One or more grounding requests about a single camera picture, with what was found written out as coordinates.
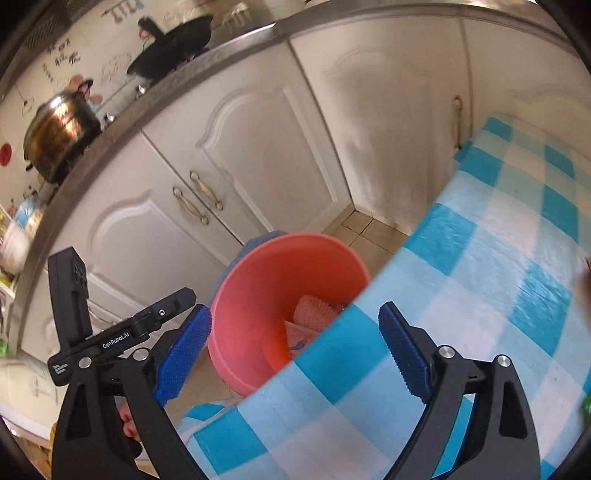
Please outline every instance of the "blue checkered tablecloth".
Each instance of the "blue checkered tablecloth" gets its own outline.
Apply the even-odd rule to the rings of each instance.
[[[490,117],[458,171],[373,283],[294,362],[234,406],[205,404],[179,427],[209,478],[381,480],[423,404],[378,330],[392,300],[464,357],[509,355],[530,402],[542,477],[583,431],[591,323],[591,163],[517,119]],[[465,397],[437,474],[452,467]]]

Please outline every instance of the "beige floor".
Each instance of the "beige floor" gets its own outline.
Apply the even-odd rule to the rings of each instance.
[[[332,236],[350,245],[375,276],[408,238],[396,229],[360,212],[353,212]],[[174,424],[193,406],[224,398],[238,397],[218,376],[209,353],[204,350],[197,359],[178,398],[166,405]]]
[[[408,236],[361,212],[353,212],[332,236],[350,245],[374,277]]]

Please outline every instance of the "silver screw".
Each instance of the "silver screw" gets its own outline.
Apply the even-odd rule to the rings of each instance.
[[[442,347],[439,347],[439,355],[441,355],[443,358],[451,358],[455,354],[456,351],[448,345],[443,345]]]
[[[134,352],[134,360],[141,362],[143,360],[146,360],[148,358],[149,354],[150,354],[150,351],[147,348],[138,348]]]
[[[92,360],[87,356],[84,358],[81,358],[80,361],[78,362],[78,366],[80,368],[88,368],[88,367],[90,367],[91,364],[92,364]]]
[[[499,365],[502,367],[508,367],[511,365],[511,359],[506,355],[500,355],[499,358],[496,359],[499,362]]]

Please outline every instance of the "countertop edge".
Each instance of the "countertop edge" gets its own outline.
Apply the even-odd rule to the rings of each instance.
[[[168,75],[137,99],[87,149],[48,206],[18,279],[8,316],[9,355],[19,350],[22,319],[46,258],[78,201],[116,153],[164,108],[181,95],[231,64],[269,46],[316,28],[358,20],[359,17],[444,15],[490,21],[526,31],[576,55],[568,39],[539,5],[510,0],[338,0],[265,25],[204,53]]]

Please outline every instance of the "green object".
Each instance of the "green object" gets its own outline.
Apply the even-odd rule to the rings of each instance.
[[[585,398],[583,402],[583,413],[587,423],[591,423],[591,397]]]

